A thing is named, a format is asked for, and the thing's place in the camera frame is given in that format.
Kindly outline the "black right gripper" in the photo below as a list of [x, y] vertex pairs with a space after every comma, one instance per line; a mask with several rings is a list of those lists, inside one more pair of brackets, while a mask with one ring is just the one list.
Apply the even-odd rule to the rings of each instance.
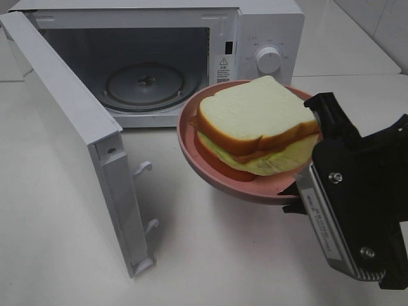
[[[334, 93], [303, 103], [323, 135], [312, 160], [338, 219], [358, 222], [407, 220], [407, 115], [366, 137], [349, 120]], [[285, 214], [307, 214], [296, 182], [279, 193], [290, 196]]]

